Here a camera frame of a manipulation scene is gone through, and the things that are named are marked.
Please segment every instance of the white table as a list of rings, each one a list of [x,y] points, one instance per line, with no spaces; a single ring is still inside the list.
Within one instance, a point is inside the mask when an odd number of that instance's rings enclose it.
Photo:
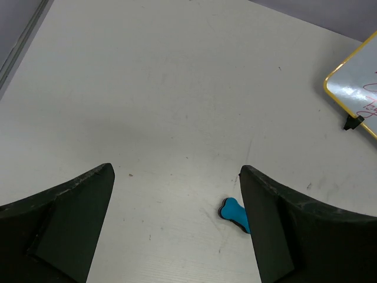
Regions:
[[[377,215],[375,141],[322,90],[358,45],[247,0],[55,0],[0,101],[1,204],[111,162],[88,282],[260,282],[216,211],[242,165]]]

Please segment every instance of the whiteboard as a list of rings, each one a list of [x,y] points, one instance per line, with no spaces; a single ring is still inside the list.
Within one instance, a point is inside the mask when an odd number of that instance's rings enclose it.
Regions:
[[[325,91],[377,139],[377,32],[324,82]]]

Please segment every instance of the blue toy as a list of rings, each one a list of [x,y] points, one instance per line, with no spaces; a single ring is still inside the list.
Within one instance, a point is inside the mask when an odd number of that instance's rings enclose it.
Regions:
[[[223,204],[217,213],[222,219],[232,221],[243,232],[250,234],[245,208],[240,206],[235,198],[226,198],[223,200]]]

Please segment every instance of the blue foam piece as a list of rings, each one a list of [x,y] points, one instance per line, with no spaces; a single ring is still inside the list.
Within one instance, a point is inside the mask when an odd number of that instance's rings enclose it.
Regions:
[[[250,234],[245,208],[240,206],[235,198],[227,198],[223,201],[222,206],[219,208],[219,216],[232,221],[240,227],[243,232]]]

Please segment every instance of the yellow whiteboard frame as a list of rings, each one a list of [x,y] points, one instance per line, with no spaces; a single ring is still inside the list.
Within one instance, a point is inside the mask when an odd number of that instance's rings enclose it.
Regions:
[[[346,64],[353,56],[355,56],[355,54],[357,52],[359,52],[366,44],[368,44],[373,38],[375,38],[377,36],[377,31],[375,33],[373,33],[366,41],[364,41],[364,43],[362,45],[360,45],[356,50],[354,50],[353,53],[351,53],[350,56],[348,56],[346,58],[346,60],[344,60],[339,66],[337,66],[335,68],[335,70],[333,70],[324,80],[323,82],[323,88],[325,89],[325,92],[327,92],[327,94],[335,100],[336,103],[338,103],[344,110],[346,110],[346,112],[352,116],[353,118],[357,118],[357,115],[355,113],[353,113],[347,106],[345,106],[344,103],[342,103],[329,89],[328,89],[328,81],[329,79],[331,78],[331,76],[333,76],[337,70],[339,70],[340,68],[342,68],[344,66],[344,64]],[[366,124],[361,123],[361,126],[364,127],[365,130],[367,130],[369,132],[369,134],[371,134],[375,139],[377,139],[377,134],[375,134]]]

